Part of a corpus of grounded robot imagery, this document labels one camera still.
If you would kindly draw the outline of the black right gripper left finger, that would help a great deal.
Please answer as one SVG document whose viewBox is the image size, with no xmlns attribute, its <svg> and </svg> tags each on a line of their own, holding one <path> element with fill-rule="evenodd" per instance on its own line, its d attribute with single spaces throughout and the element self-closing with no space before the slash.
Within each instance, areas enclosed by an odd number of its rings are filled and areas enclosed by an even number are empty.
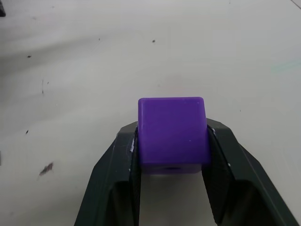
<svg viewBox="0 0 301 226">
<path fill-rule="evenodd" d="M 141 167 L 137 122 L 120 129 L 94 166 L 76 221 L 77 226 L 137 226 Z"/>
</svg>

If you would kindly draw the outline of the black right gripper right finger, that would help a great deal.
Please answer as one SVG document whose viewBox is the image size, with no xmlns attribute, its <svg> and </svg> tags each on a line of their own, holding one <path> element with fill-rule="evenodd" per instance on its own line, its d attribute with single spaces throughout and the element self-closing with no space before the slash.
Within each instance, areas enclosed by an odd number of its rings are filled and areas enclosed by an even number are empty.
<svg viewBox="0 0 301 226">
<path fill-rule="evenodd" d="M 211 162 L 202 167 L 214 221 L 219 226 L 296 226 L 268 174 L 221 122 L 207 119 Z"/>
</svg>

